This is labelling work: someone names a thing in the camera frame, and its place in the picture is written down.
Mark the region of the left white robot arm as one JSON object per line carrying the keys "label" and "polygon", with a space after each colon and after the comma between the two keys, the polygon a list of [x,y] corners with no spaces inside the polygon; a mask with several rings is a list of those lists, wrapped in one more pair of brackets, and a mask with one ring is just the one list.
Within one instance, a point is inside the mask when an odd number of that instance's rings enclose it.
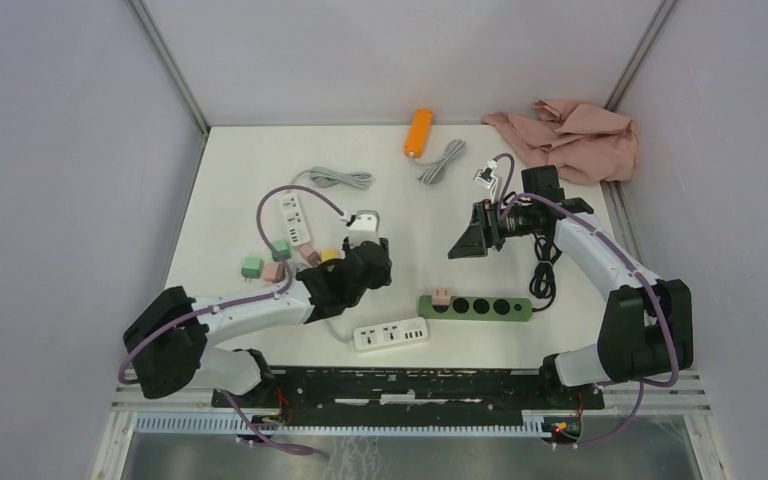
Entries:
{"label": "left white robot arm", "polygon": [[391,282],[386,238],[345,244],[344,257],[299,271],[287,282],[236,297],[191,297],[181,286],[162,291],[125,330],[123,384],[154,400],[188,386],[225,390],[251,406],[267,404],[275,382],[256,349],[221,343],[278,326],[306,325],[355,307],[369,290]]}

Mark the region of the long white power strip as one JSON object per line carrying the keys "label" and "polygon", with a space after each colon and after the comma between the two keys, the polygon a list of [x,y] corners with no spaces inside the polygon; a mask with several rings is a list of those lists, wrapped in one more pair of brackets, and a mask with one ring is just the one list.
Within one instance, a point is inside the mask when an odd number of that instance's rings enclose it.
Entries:
{"label": "long white power strip", "polygon": [[359,352],[419,344],[429,339],[429,328],[423,317],[359,327],[353,332],[353,346]]}

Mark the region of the dark green power strip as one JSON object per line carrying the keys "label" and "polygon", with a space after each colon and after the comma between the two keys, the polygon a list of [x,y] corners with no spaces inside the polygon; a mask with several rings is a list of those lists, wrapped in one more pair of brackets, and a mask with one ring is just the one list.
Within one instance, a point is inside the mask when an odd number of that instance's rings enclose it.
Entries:
{"label": "dark green power strip", "polygon": [[417,315],[453,321],[528,322],[533,316],[529,299],[455,296],[448,305],[433,305],[430,295],[417,300]]}

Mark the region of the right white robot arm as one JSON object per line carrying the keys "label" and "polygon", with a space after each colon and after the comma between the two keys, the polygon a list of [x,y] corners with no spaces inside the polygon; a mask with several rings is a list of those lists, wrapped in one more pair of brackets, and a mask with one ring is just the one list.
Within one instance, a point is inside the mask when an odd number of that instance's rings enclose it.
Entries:
{"label": "right white robot arm", "polygon": [[568,256],[605,301],[597,340],[545,358],[537,382],[551,408],[572,401],[578,387],[639,381],[669,387],[693,362],[692,296],[681,280],[664,280],[604,231],[592,207],[566,197],[554,166],[525,169],[523,190],[473,205],[451,259],[484,257],[506,239],[543,237]]}

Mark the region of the orange power strip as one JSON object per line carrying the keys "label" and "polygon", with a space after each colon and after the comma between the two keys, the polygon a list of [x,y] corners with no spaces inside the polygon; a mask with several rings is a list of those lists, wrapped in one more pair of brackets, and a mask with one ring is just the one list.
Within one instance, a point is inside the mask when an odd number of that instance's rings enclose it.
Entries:
{"label": "orange power strip", "polygon": [[405,139],[403,153],[409,159],[422,157],[427,144],[433,122],[433,111],[430,109],[417,109]]}

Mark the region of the yellow plug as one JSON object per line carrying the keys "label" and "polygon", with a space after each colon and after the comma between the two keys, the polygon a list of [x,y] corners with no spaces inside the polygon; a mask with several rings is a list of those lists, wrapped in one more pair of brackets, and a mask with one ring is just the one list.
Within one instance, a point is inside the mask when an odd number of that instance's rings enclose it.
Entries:
{"label": "yellow plug", "polygon": [[320,261],[322,263],[337,260],[341,258],[341,252],[337,248],[326,248],[320,252]]}

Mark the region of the pink plug from orange strip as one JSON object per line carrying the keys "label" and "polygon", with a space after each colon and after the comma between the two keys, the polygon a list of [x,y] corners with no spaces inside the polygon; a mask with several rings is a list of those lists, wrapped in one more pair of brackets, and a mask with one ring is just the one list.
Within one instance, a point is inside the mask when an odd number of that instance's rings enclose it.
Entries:
{"label": "pink plug from orange strip", "polygon": [[287,279],[287,267],[281,262],[271,262],[264,265],[261,279],[269,284],[279,284]]}

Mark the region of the small white power strip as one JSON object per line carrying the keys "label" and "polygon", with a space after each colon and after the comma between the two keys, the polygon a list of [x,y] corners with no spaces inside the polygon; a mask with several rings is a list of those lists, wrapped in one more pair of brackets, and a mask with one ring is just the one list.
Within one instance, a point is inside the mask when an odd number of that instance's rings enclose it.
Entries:
{"label": "small white power strip", "polygon": [[279,200],[281,218],[293,247],[300,247],[311,240],[301,201],[293,192],[284,193]]}

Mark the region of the beige plug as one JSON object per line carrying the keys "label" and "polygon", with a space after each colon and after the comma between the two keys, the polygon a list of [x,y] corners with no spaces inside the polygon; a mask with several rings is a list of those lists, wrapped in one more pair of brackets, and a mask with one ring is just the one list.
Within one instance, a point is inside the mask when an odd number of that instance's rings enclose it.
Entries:
{"label": "beige plug", "polygon": [[298,252],[305,262],[311,266],[317,266],[321,263],[320,253],[310,243],[300,245]]}

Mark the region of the green plug from orange strip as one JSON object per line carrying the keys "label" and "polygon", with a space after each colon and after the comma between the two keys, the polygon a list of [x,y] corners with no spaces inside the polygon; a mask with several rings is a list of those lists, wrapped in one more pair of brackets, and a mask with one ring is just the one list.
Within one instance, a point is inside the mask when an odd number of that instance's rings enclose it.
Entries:
{"label": "green plug from orange strip", "polygon": [[257,256],[247,256],[244,258],[240,274],[245,281],[258,280],[262,276],[265,261]]}

